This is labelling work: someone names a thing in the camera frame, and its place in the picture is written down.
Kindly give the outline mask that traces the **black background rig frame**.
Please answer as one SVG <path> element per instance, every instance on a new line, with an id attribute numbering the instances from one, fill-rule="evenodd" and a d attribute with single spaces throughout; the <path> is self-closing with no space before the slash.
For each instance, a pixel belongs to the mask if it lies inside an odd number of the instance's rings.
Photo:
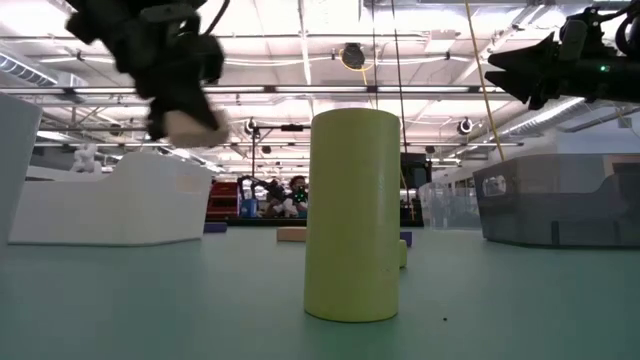
<path id="1" fill-rule="evenodd" d="M 272 130 L 280 130 L 282 132 L 302 132 L 303 130 L 310 129 L 310 125 L 301 125 L 301 124 L 284 124 L 284 125 L 269 125 L 269 126 L 259 126 L 256 125 L 256 131 L 251 138 L 251 176 L 256 177 L 256 146 L 258 145 L 258 131 L 259 130 L 267 130 L 271 132 Z"/>

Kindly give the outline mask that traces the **long pink block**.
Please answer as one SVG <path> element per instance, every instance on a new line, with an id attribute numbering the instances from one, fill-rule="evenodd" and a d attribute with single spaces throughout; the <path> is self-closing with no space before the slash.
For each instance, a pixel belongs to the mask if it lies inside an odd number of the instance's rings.
<path id="1" fill-rule="evenodd" d="M 302 242 L 307 238 L 305 227 L 278 227 L 276 229 L 276 240 L 278 242 Z"/>

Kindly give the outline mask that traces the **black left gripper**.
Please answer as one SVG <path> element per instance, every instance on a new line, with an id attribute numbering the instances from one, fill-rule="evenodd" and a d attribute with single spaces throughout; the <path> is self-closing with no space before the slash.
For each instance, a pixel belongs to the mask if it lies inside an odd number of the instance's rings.
<path id="1" fill-rule="evenodd" d="M 114 26 L 116 69 L 130 75 L 144 98 L 152 96 L 155 77 L 197 84 L 216 83 L 222 75 L 225 55 L 216 37 L 201 34 L 194 22 L 119 22 Z M 218 125 L 210 104 L 196 86 L 172 88 L 169 107 L 188 115 L 200 125 Z M 152 141 L 167 136 L 165 115 L 169 109 L 160 97 L 154 98 L 147 116 L 147 133 Z"/>

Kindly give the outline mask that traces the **long ceiling light strip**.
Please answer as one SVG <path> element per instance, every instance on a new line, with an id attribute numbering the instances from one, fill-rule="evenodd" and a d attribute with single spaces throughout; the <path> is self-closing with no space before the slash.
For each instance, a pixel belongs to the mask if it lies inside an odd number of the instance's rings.
<path id="1" fill-rule="evenodd" d="M 312 86 L 312 85 L 264 85 L 264 86 L 205 86 L 205 94 L 359 94 L 359 93 L 389 93 L 399 94 L 480 94 L 483 89 L 479 85 L 410 85 L 410 86 Z M 13 95 L 58 95 L 58 94 L 134 94 L 132 87 L 0 87 L 0 92 Z"/>

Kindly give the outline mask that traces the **red tool cabinet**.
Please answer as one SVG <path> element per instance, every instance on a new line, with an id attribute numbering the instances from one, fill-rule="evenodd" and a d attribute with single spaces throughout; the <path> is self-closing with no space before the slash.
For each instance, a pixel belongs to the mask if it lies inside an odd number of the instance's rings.
<path id="1" fill-rule="evenodd" d="M 209 192 L 206 220 L 236 218 L 239 213 L 239 193 L 236 182 L 213 181 Z"/>

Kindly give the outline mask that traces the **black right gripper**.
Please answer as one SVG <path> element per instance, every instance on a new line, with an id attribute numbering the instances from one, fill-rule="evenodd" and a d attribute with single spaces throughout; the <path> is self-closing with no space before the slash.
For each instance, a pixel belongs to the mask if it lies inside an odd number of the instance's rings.
<path id="1" fill-rule="evenodd" d="M 488 71 L 484 78 L 501 88 L 529 110 L 540 110 L 548 100 L 579 97 L 586 102 L 616 100 L 615 53 L 562 58 L 554 32 L 539 43 L 494 53 L 488 62 L 505 71 Z M 542 81 L 507 71 L 539 71 Z"/>

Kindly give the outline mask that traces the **white plastic bin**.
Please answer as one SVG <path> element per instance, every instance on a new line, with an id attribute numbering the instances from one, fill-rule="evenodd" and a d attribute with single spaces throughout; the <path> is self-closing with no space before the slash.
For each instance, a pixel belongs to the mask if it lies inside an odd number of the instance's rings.
<path id="1" fill-rule="evenodd" d="M 199 239 L 211 172 L 151 153 L 129 153 L 103 177 L 24 184 L 12 245 L 146 246 Z"/>

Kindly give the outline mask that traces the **dark grey translucent bin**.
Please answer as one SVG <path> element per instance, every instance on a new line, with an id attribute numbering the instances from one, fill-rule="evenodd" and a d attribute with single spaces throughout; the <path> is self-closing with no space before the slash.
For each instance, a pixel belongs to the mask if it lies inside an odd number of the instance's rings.
<path id="1" fill-rule="evenodd" d="M 473 178 L 489 241 L 640 249 L 640 154 L 527 155 Z"/>

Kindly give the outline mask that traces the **clear plastic bin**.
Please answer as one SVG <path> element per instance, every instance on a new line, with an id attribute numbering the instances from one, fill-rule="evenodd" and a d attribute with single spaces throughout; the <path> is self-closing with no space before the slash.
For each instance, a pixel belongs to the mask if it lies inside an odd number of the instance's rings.
<path id="1" fill-rule="evenodd" d="M 41 116 L 38 106 L 0 94 L 0 254 L 8 245 Z"/>
<path id="2" fill-rule="evenodd" d="M 428 183 L 418 189 L 423 223 L 436 230 L 475 230 L 481 228 L 474 188 L 454 188 Z"/>

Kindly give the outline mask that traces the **person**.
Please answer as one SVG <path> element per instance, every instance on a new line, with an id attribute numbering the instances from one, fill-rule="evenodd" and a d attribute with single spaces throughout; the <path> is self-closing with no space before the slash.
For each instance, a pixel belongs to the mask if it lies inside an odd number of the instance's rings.
<path id="1" fill-rule="evenodd" d="M 271 185 L 267 193 L 266 217 L 305 218 L 308 210 L 306 178 L 296 175 L 289 181 L 289 191 L 278 183 Z"/>

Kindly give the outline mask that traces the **yellow-green cylinder block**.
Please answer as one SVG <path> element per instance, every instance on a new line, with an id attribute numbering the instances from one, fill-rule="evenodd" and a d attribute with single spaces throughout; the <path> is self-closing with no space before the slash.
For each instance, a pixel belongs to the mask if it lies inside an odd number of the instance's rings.
<path id="1" fill-rule="evenodd" d="M 303 304 L 362 323 L 399 309 L 400 123 L 368 108 L 312 121 Z"/>

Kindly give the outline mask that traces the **pink rectangular block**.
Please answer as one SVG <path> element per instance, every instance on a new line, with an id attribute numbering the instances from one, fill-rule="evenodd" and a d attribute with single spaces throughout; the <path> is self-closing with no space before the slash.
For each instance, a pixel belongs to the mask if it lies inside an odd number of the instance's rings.
<path id="1" fill-rule="evenodd" d="M 228 113 L 216 109 L 213 115 L 218 124 L 217 130 L 200 124 L 185 113 L 169 112 L 164 120 L 169 142 L 177 148 L 215 147 L 225 143 L 230 134 Z"/>

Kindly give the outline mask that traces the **ribbed silver ventilation duct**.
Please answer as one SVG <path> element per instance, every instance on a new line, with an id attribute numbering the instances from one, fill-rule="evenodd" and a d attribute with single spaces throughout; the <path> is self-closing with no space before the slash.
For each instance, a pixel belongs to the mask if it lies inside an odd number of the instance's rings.
<path id="1" fill-rule="evenodd" d="M 0 52 L 0 72 L 9 74 L 38 87 L 50 87 L 57 84 L 57 80 L 45 73 L 29 67 L 17 58 Z"/>

